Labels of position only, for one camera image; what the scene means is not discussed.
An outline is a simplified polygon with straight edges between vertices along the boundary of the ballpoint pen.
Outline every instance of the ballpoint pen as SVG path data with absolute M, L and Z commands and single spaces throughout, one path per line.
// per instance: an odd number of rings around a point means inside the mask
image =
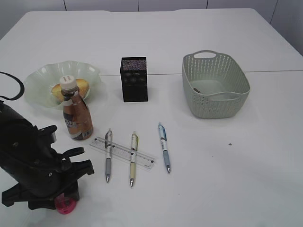
M 111 169 L 112 169 L 112 139 L 113 133 L 111 129 L 108 129 L 108 132 L 105 135 L 105 148 L 106 148 L 106 163 L 105 163 L 105 177 L 106 182 L 109 182 Z
M 131 188 L 134 185 L 134 180 L 136 178 L 136 159 L 137 159 L 137 150 L 138 150 L 138 136 L 134 131 L 132 134 L 132 153 L 131 153 L 131 163 L 129 168 L 129 183 Z
M 159 134 L 160 134 L 160 142 L 161 142 L 162 151 L 163 151 L 164 163 L 165 163 L 167 172 L 170 174 L 170 161 L 169 161 L 169 152 L 167 151 L 166 133 L 165 133 L 165 128 L 162 126 L 161 123 L 159 123 Z

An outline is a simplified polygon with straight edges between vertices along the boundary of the brown bottle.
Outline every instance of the brown bottle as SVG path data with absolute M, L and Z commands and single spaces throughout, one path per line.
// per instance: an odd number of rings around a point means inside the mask
M 89 108 L 80 96 L 74 76 L 60 78 L 63 102 L 63 116 L 65 123 L 74 140 L 85 140 L 94 131 Z

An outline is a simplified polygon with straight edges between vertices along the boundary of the white bottle cap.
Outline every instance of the white bottle cap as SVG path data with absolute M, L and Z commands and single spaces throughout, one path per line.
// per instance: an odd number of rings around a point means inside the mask
M 77 86 L 74 76 L 64 76 L 60 78 L 60 85 L 62 90 L 71 90 Z

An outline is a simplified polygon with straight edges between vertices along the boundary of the clear ruler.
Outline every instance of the clear ruler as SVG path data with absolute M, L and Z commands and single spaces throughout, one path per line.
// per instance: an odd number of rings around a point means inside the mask
M 105 148 L 105 142 L 107 140 L 101 137 L 96 137 L 92 142 L 89 144 L 90 146 L 96 148 L 98 151 L 102 151 L 103 153 L 106 153 Z M 119 144 L 107 141 L 108 143 L 112 144 L 112 155 L 117 156 L 119 158 L 122 158 L 124 160 L 130 161 L 131 155 L 134 154 L 134 151 L 123 147 Z M 137 158 L 136 158 L 136 164 L 141 165 L 143 167 L 146 167 L 148 169 L 152 169 L 155 165 L 156 159 L 154 157 L 151 157 L 149 155 L 137 152 Z

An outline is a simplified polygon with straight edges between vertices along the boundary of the glass bowl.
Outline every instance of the glass bowl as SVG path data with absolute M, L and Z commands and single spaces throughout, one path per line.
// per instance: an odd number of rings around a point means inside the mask
M 62 76 L 67 75 L 88 82 L 89 90 L 84 99 L 97 90 L 101 83 L 100 70 L 90 64 L 78 61 L 49 64 L 30 74 L 24 81 L 26 101 L 30 104 L 62 110 L 63 104 L 52 95 L 52 88 L 59 83 Z

